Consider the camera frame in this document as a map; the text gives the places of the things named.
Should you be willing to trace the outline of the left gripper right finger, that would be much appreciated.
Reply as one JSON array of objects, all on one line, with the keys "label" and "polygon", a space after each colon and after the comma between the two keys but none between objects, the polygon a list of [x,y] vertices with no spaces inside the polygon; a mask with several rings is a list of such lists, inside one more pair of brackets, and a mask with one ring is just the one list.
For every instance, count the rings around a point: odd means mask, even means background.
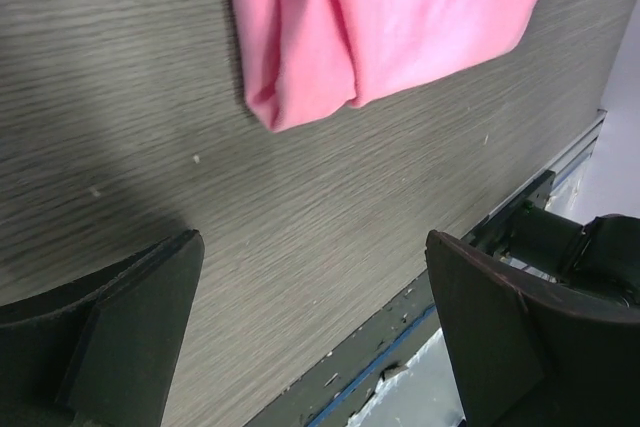
[{"label": "left gripper right finger", "polygon": [[426,263],[470,426],[636,426],[639,312],[436,230]]}]

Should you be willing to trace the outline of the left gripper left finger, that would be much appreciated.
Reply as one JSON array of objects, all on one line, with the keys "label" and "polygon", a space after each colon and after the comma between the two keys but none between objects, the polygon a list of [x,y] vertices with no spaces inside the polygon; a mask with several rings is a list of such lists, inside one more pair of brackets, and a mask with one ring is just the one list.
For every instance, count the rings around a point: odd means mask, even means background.
[{"label": "left gripper left finger", "polygon": [[160,425],[204,251],[187,230],[2,306],[2,425]]}]

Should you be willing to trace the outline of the pink t shirt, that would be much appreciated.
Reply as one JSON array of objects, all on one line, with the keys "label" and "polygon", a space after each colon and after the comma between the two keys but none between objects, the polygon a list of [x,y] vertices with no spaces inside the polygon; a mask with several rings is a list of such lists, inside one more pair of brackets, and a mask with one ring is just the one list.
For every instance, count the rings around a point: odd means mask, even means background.
[{"label": "pink t shirt", "polygon": [[232,0],[244,99],[280,132],[502,56],[538,0]]}]

